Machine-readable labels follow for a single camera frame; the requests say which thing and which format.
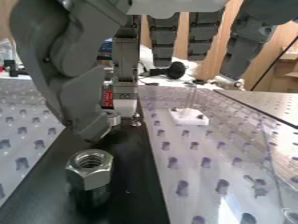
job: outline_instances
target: hex nut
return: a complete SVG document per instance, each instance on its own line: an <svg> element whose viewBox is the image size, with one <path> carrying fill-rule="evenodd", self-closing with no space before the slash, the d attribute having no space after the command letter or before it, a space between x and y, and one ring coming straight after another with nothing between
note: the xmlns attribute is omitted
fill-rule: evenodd
<svg viewBox="0 0 298 224"><path fill-rule="evenodd" d="M110 182L113 156L98 149L76 153L69 159L65 171L67 181L79 190L89 191Z"/></svg>

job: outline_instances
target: screw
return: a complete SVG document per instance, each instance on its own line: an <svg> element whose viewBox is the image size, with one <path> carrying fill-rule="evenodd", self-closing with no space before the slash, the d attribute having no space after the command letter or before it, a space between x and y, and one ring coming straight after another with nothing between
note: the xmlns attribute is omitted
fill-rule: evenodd
<svg viewBox="0 0 298 224"><path fill-rule="evenodd" d="M137 120L132 120L132 124L130 124L130 126L132 127L140 127L142 124L141 124L141 122L140 121L137 121Z"/></svg>
<svg viewBox="0 0 298 224"><path fill-rule="evenodd" d="M197 116L197 118L202 120L202 119L204 119L204 115L200 114L200 115Z"/></svg>

